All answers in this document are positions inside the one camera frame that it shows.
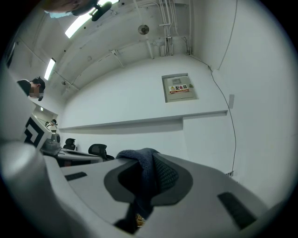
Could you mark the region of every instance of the towel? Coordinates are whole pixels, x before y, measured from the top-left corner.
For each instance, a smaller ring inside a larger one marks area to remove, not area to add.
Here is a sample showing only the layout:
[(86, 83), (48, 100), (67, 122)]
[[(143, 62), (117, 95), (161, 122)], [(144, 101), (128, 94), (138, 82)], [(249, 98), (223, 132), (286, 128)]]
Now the towel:
[(154, 161), (153, 153), (159, 153), (158, 151), (150, 148), (144, 148), (141, 150), (125, 150), (117, 154), (118, 158), (136, 159), (139, 161), (142, 167), (141, 188), (136, 196), (136, 211), (144, 219), (147, 219), (152, 212), (150, 205), (151, 198), (156, 195), (157, 188), (154, 176)]

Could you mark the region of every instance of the black slot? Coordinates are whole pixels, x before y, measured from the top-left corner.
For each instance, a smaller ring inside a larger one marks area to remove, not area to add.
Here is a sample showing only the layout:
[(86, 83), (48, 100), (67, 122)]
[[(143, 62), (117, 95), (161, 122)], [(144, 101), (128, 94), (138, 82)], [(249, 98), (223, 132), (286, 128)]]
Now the black slot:
[(256, 221), (256, 218), (232, 193), (224, 192), (217, 197), (241, 230)]
[(66, 178), (67, 181), (71, 181), (71, 180), (78, 179), (78, 178), (80, 179), (80, 178), (85, 177), (85, 176), (87, 176), (86, 173), (78, 172), (78, 173), (65, 175), (65, 178)]

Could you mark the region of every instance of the office chair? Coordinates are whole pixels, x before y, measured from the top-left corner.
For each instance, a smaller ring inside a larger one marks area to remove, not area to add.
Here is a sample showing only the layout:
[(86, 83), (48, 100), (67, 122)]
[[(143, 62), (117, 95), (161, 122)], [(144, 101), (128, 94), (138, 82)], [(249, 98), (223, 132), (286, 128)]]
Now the office chair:
[(93, 11), (92, 13), (90, 13), (90, 15), (92, 16), (91, 18), (92, 21), (97, 21), (112, 7), (111, 2), (106, 2), (102, 6), (98, 5), (97, 2), (98, 0), (91, 0), (85, 7), (74, 10), (71, 13), (74, 16), (81, 16), (83, 14), (88, 13), (92, 8), (95, 8), (97, 11)]
[(103, 160), (112, 160), (115, 159), (111, 155), (107, 155), (106, 151), (107, 146), (103, 144), (93, 144), (89, 147), (88, 153), (93, 155), (99, 155)]
[(75, 139), (68, 138), (66, 139), (65, 144), (66, 145), (63, 146), (64, 149), (69, 149), (73, 151), (75, 150)]

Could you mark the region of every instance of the ceiling light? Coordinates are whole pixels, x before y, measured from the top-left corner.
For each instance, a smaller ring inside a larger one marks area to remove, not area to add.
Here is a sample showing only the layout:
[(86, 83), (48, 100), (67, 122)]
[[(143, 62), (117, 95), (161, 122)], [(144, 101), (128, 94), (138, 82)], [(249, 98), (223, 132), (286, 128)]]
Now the ceiling light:
[(56, 63), (56, 61), (53, 58), (51, 58), (50, 62), (47, 65), (47, 70), (46, 70), (46, 74), (45, 74), (45, 77), (44, 77), (46, 80), (48, 80), (48, 78), (50, 77), (51, 71), (52, 71), (55, 63)]
[[(119, 0), (100, 0), (98, 1), (99, 5), (103, 5), (106, 2), (111, 2), (112, 4), (119, 2)], [(90, 16), (89, 13), (93, 12), (94, 8), (92, 8), (88, 13), (79, 16), (74, 22), (73, 24), (70, 25), (70, 27), (66, 30), (65, 34), (68, 38), (72, 37), (72, 35), (86, 22), (88, 21), (92, 16)]]

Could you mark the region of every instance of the white ceiling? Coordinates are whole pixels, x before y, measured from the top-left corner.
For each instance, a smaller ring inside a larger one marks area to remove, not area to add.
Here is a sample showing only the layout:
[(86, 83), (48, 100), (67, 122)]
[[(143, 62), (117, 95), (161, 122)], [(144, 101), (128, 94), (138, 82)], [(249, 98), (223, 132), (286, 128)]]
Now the white ceiling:
[[(164, 44), (163, 27), (159, 26), (162, 24), (159, 9), (148, 3), (152, 0), (137, 2), (144, 24), (149, 26), (148, 38), (153, 55), (159, 57), (160, 46)], [(185, 52), (185, 43), (181, 37), (188, 38), (189, 35), (188, 2), (175, 1), (180, 37), (174, 33), (172, 27), (174, 53)], [(77, 92), (77, 89), (80, 90), (91, 81), (121, 67), (117, 58), (110, 55), (111, 50), (117, 50), (124, 66), (149, 59), (146, 38), (137, 30), (142, 23), (133, 1), (120, 0), (111, 9), (112, 11), (108, 11), (98, 21), (89, 20), (70, 39), (65, 35), (65, 31), (77, 17), (70, 15), (52, 19), (40, 8), (33, 10), (19, 29), (15, 49), (15, 55), (18, 55), (19, 59), (29, 61), (30, 70), (26, 69), (30, 73), (28, 77), (43, 77), (49, 59), (54, 58), (57, 63), (47, 85), (67, 99)], [(12, 68), (21, 69), (21, 61), (13, 61)], [(73, 83), (74, 87), (68, 83), (64, 86), (62, 82), (65, 80)]]

